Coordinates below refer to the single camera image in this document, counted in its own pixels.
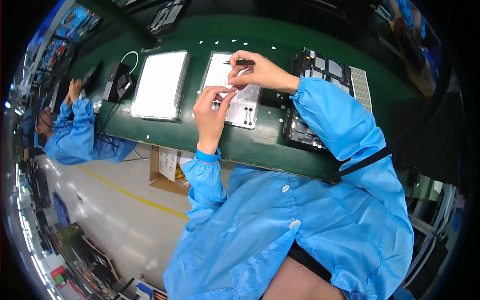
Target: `finger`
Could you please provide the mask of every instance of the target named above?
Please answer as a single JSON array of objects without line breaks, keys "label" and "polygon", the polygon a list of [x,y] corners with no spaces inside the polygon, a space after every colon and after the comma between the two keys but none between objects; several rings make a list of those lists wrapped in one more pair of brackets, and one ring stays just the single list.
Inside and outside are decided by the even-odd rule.
[{"label": "finger", "polygon": [[243,72],[242,75],[231,78],[228,81],[228,84],[236,85],[236,86],[247,85],[247,84],[255,84],[254,75],[255,74],[253,73],[252,70],[247,70],[247,71]]},{"label": "finger", "polygon": [[215,95],[215,100],[218,100],[218,101],[222,102],[223,98],[219,94],[216,94]]},{"label": "finger", "polygon": [[[231,78],[234,78],[234,77],[237,77],[238,74],[243,71],[243,70],[246,70],[248,69],[248,66],[236,66],[235,68],[233,68],[230,73],[228,74],[228,82],[230,82],[230,79]],[[232,86],[232,90],[233,91],[236,91],[238,89],[238,86],[234,85]]]},{"label": "finger", "polygon": [[224,86],[207,86],[198,98],[197,104],[199,107],[210,107],[217,94],[230,93],[232,90]]},{"label": "finger", "polygon": [[228,81],[230,81],[231,78],[237,77],[240,71],[248,69],[248,66],[236,66],[233,68],[230,73],[228,74]]},{"label": "finger", "polygon": [[225,119],[225,116],[227,114],[228,106],[230,105],[230,102],[232,101],[233,97],[235,97],[236,93],[230,93],[223,98],[222,103],[220,103],[220,107],[218,108],[218,113],[222,115],[222,117]]},{"label": "finger", "polygon": [[[245,72],[243,72],[242,74],[240,74],[239,76],[244,76],[244,75],[249,75],[249,74],[253,74],[253,70],[252,69],[248,69],[246,70]],[[232,90],[236,91],[236,90],[243,90],[245,87],[247,86],[247,84],[243,84],[243,85],[235,85],[236,89],[234,89],[232,87]]]},{"label": "finger", "polygon": [[233,53],[233,55],[230,57],[230,66],[233,68],[235,68],[237,66],[237,61],[239,59],[242,59],[242,60],[255,60],[255,57],[257,57],[257,53],[253,53],[253,52],[248,52],[248,51],[245,51],[245,50],[238,50],[237,52]]}]

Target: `handwritten sign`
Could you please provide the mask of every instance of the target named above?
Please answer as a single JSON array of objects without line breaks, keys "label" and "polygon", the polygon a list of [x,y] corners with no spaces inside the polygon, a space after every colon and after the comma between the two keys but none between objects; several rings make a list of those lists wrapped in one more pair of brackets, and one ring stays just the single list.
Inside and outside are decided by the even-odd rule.
[{"label": "handwritten sign", "polygon": [[175,181],[175,169],[177,168],[177,150],[158,148],[158,172],[171,181]]}]

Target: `blue wristband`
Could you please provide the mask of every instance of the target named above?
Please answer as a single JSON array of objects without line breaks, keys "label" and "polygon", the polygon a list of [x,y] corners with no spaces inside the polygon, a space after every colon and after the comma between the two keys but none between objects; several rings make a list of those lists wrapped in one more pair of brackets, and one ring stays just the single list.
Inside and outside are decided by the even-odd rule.
[{"label": "blue wristband", "polygon": [[220,158],[220,155],[222,154],[220,152],[220,148],[218,148],[218,147],[216,149],[216,152],[217,152],[217,154],[210,155],[210,154],[205,154],[202,151],[197,149],[197,158],[199,160],[205,162],[205,163],[213,163],[213,162],[217,161]]}]

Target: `black strap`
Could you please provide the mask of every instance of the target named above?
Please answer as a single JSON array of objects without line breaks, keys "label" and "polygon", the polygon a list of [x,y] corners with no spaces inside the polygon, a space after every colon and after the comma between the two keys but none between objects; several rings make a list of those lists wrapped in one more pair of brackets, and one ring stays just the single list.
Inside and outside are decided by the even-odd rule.
[{"label": "black strap", "polygon": [[350,174],[352,172],[355,172],[357,170],[360,170],[361,168],[364,168],[368,165],[373,164],[376,161],[379,161],[380,159],[387,157],[388,155],[392,154],[397,145],[400,142],[404,142],[405,140],[415,136],[417,133],[419,133],[423,127],[432,119],[432,117],[435,115],[437,112],[438,108],[440,107],[445,94],[447,92],[448,86],[450,84],[450,79],[452,77],[452,66],[450,65],[450,61],[447,58],[447,55],[444,51],[442,51],[442,62],[440,64],[440,69],[439,69],[439,81],[438,84],[433,91],[433,95],[430,99],[431,104],[429,108],[427,109],[427,112],[424,114],[424,116],[415,124],[413,125],[409,130],[407,130],[404,134],[400,135],[397,137],[394,141],[392,141],[390,144],[388,144],[385,148],[380,149],[378,152],[370,155],[367,158],[364,158],[363,160],[359,161],[358,163],[351,165],[350,167],[343,169],[335,174],[332,174],[331,176],[328,176],[327,178],[323,179],[323,182],[337,182],[342,176],[345,176],[347,174]]}]

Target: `factory floor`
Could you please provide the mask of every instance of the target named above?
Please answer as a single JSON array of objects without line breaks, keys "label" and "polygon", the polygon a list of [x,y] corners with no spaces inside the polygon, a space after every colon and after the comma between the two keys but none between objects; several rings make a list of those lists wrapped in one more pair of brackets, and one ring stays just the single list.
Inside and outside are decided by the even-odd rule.
[{"label": "factory floor", "polygon": [[[142,157],[151,155],[149,145],[139,144],[136,150]],[[137,156],[131,153],[126,159],[133,158]],[[50,193],[59,194],[70,221],[78,222],[113,258],[123,282],[143,274],[147,283],[163,288],[163,273],[188,221],[183,216],[191,209],[188,198],[149,186],[150,160],[74,166],[60,165],[45,155],[36,160]],[[228,189],[233,164],[222,164]]]}]

